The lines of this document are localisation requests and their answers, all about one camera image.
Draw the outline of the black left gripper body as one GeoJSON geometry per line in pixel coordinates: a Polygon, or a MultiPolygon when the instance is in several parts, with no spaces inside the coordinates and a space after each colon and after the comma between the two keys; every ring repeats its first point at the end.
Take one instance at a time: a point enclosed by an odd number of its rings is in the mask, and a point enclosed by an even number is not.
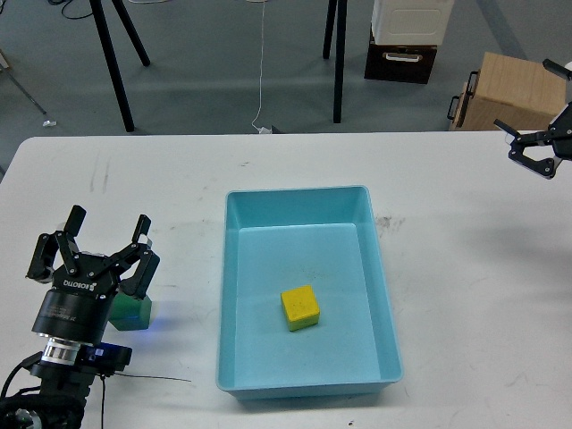
{"type": "Polygon", "coordinates": [[[103,257],[80,254],[73,259],[74,274],[62,265],[52,271],[53,256],[34,256],[30,278],[49,282],[32,331],[48,337],[98,344],[111,314],[122,268],[108,266],[103,257]]]}

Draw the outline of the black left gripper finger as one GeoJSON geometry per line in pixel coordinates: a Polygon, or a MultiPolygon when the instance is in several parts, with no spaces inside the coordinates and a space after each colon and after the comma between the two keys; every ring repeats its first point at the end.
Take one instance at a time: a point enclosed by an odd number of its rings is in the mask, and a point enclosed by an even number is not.
{"type": "Polygon", "coordinates": [[[40,283],[53,280],[54,262],[57,255],[63,261],[65,272],[71,276],[79,273],[79,248],[75,238],[80,232],[87,211],[74,205],[63,228],[53,233],[42,233],[38,241],[26,277],[40,283]]]}
{"type": "Polygon", "coordinates": [[[148,238],[151,220],[139,216],[131,244],[110,256],[110,271],[117,277],[118,289],[133,299],[143,300],[155,275],[160,257],[152,250],[148,238]]]}

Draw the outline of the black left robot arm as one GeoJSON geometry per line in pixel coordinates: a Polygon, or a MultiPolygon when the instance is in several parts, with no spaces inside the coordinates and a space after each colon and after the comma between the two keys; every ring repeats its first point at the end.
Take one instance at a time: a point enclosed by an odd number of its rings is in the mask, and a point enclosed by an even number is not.
{"type": "Polygon", "coordinates": [[[47,343],[8,375],[11,381],[24,369],[39,384],[13,395],[4,384],[3,428],[79,428],[92,383],[130,363],[130,348],[102,341],[106,326],[149,325],[147,289],[160,262],[148,238],[150,219],[141,215],[130,244],[106,256],[78,248],[85,216],[83,207],[74,206],[62,229],[38,237],[27,276],[50,286],[32,326],[47,343]]]}

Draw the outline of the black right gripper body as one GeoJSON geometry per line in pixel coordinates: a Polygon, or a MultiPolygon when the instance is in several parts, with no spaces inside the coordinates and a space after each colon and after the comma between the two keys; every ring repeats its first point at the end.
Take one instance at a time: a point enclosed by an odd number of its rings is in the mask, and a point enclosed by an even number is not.
{"type": "Polygon", "coordinates": [[[571,159],[571,104],[568,103],[551,122],[551,145],[555,156],[562,160],[571,159]]]}

